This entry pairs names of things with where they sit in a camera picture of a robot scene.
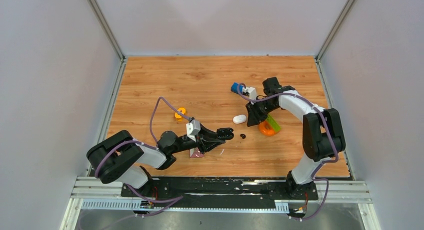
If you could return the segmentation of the white earbud charging case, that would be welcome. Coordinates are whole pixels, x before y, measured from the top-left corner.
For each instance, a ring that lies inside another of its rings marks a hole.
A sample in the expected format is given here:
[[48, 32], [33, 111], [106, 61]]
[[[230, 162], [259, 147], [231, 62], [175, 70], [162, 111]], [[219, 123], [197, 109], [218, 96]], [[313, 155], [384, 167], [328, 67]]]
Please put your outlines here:
[[247, 116], [243, 115], [243, 114], [237, 115], [237, 116], [233, 117], [232, 121], [233, 121], [234, 124], [242, 124], [242, 123], [245, 123], [247, 121]]

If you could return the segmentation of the black earbud case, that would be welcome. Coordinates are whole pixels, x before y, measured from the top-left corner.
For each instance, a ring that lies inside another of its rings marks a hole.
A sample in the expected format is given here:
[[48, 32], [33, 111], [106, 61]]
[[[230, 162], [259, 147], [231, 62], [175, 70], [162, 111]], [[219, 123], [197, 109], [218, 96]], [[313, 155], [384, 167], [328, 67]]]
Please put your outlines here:
[[220, 140], [231, 140], [234, 138], [233, 128], [219, 128], [216, 130], [217, 138]]

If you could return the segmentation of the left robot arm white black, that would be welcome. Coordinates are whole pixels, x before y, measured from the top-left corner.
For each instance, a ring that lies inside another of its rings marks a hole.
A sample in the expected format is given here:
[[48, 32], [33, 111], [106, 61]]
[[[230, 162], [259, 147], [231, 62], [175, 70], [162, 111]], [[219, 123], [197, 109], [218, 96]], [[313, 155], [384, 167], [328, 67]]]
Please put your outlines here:
[[194, 121], [186, 125], [185, 135], [165, 131], [157, 145], [151, 146], [122, 130], [91, 147], [86, 157], [95, 170], [94, 176], [103, 184], [116, 181], [129, 184], [140, 196], [146, 197], [152, 193], [153, 183], [142, 165], [165, 170], [177, 160], [175, 153], [199, 150], [204, 154], [233, 137], [232, 128], [212, 131]]

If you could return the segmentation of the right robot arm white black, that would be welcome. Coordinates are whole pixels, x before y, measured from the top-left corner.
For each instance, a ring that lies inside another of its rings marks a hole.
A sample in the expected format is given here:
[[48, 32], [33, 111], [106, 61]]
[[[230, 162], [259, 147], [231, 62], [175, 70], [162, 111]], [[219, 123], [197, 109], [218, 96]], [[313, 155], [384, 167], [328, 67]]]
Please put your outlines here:
[[298, 199], [311, 190], [317, 172], [326, 163], [336, 163], [339, 152], [346, 148], [340, 114], [325, 109], [301, 96], [292, 86], [281, 86], [276, 77], [263, 81], [263, 98], [258, 98], [254, 87], [239, 84], [235, 92], [247, 100], [247, 125], [266, 122], [269, 114], [277, 109], [286, 110], [302, 123], [302, 147], [304, 155], [298, 165], [286, 177], [285, 192]]

